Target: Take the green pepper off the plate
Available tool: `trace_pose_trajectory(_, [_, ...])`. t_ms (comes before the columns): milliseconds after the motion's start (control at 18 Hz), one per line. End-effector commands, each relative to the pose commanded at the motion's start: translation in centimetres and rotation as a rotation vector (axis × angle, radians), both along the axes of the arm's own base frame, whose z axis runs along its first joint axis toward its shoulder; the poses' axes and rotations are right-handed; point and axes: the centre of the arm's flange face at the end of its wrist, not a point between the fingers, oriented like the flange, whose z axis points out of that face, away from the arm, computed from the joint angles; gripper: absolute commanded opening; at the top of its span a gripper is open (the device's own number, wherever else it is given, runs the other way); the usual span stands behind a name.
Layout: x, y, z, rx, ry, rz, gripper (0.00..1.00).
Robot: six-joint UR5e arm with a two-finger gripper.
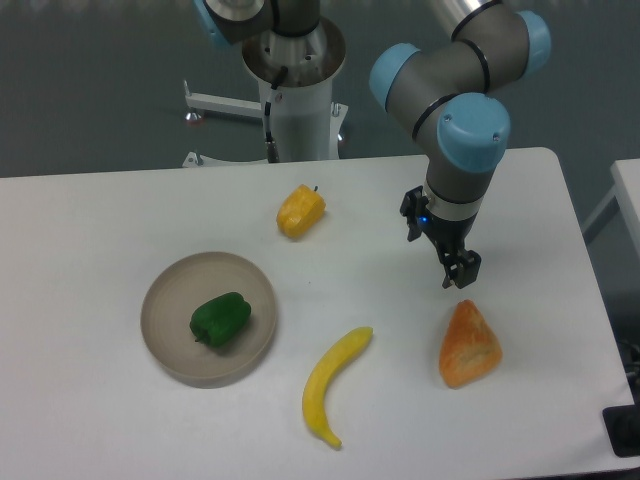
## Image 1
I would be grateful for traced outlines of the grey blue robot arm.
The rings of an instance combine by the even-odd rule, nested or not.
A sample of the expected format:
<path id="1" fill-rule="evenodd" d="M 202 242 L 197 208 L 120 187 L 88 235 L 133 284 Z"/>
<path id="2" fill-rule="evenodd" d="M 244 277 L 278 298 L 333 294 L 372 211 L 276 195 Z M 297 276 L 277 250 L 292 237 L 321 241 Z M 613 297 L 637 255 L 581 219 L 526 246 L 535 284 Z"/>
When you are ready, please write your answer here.
<path id="1" fill-rule="evenodd" d="M 542 68 L 551 52 L 545 21 L 500 1 L 435 1 L 449 43 L 424 53 L 409 43 L 384 51 L 369 87 L 381 108 L 428 159 L 424 183 L 400 212 L 410 240 L 427 238 L 444 268 L 445 287 L 473 283 L 481 266 L 465 246 L 511 121 L 491 94 Z M 337 146 L 332 82 L 346 42 L 316 1 L 198 1 L 207 37 L 240 45 L 258 84 L 258 115 L 271 163 L 325 160 Z"/>

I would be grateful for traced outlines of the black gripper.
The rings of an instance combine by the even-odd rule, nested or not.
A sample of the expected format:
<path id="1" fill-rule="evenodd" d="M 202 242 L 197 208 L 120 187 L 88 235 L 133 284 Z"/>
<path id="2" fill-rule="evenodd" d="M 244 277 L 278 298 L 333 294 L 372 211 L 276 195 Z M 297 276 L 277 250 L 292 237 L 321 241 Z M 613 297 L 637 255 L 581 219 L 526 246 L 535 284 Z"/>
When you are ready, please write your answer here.
<path id="1" fill-rule="evenodd" d="M 482 263 L 477 252 L 465 248 L 476 214 L 464 219 L 446 219 L 435 212 L 437 200 L 438 197 L 429 198 L 422 186 L 404 194 L 400 214 L 406 219 L 407 240 L 412 242 L 426 236 L 438 251 L 444 269 L 442 287 L 466 288 L 477 280 Z"/>

